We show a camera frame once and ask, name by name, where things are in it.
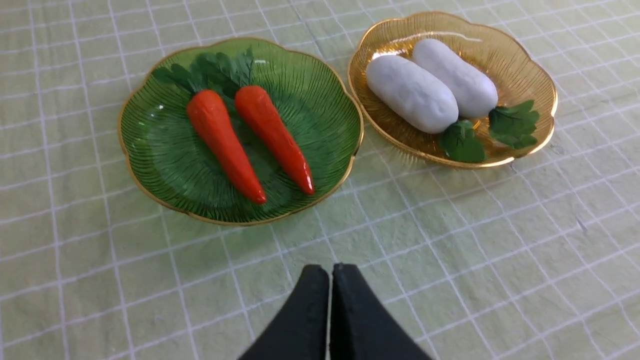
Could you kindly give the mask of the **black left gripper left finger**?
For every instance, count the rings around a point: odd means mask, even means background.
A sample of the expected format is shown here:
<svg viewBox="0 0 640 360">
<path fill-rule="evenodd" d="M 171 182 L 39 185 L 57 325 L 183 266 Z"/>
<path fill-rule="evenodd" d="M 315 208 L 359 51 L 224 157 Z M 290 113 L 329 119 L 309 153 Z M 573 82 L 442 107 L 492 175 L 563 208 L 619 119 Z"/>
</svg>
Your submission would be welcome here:
<svg viewBox="0 0 640 360">
<path fill-rule="evenodd" d="M 324 360 L 329 316 L 329 274 L 303 267 L 285 303 L 241 360 Z"/>
</svg>

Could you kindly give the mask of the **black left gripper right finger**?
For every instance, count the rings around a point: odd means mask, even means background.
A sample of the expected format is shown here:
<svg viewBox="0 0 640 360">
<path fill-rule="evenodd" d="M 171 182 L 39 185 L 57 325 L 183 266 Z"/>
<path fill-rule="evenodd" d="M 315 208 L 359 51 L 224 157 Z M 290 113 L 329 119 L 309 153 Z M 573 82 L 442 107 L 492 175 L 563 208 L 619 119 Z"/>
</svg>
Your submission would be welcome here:
<svg viewBox="0 0 640 360">
<path fill-rule="evenodd" d="M 374 294 L 357 265 L 333 266 L 332 360 L 429 360 Z"/>
</svg>

